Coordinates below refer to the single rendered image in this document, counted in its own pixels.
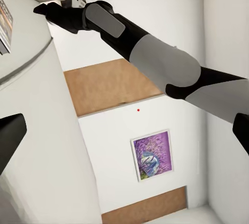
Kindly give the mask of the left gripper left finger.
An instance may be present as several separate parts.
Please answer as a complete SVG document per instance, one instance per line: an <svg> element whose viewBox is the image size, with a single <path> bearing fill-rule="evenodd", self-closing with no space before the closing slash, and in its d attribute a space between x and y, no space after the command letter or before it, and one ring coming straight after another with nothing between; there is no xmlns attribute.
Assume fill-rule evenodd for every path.
<svg viewBox="0 0 249 224"><path fill-rule="evenodd" d="M22 113L0 118L0 175L27 133Z"/></svg>

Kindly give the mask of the hardback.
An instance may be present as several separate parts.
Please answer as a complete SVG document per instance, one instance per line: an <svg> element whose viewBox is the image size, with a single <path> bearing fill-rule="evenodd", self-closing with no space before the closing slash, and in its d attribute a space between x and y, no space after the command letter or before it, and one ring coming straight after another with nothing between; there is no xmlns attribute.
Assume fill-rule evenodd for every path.
<svg viewBox="0 0 249 224"><path fill-rule="evenodd" d="M4 0L0 0L0 53L10 53L12 37L13 16Z"/></svg>

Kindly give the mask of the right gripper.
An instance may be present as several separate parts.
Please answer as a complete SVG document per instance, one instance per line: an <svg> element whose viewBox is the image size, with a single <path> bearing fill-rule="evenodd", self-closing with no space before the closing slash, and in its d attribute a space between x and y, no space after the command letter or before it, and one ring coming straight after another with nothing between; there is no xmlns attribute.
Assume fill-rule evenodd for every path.
<svg viewBox="0 0 249 224"><path fill-rule="evenodd" d="M34 8L33 12L40 15L45 15L47 22L53 25L59 25L62 29L67 30L72 34L78 34L72 23L71 15L76 8L64 8L56 2L41 5Z"/></svg>

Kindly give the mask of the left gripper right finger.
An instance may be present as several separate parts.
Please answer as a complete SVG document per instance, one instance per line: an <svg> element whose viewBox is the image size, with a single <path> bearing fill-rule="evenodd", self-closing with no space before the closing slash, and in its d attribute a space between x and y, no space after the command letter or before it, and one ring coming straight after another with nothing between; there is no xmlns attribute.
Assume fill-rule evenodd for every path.
<svg viewBox="0 0 249 224"><path fill-rule="evenodd" d="M237 113L232 130L249 155L249 115Z"/></svg>

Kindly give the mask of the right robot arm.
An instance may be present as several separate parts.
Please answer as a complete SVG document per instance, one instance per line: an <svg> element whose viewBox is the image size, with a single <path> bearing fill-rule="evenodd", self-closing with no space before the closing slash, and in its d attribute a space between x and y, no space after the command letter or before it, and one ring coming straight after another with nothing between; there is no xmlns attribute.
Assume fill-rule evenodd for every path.
<svg viewBox="0 0 249 224"><path fill-rule="evenodd" d="M47 22L72 34L95 30L163 94L185 100L230 123L237 113L249 115L249 79L202 67L184 50L161 41L134 24L105 1L65 0L34 8Z"/></svg>

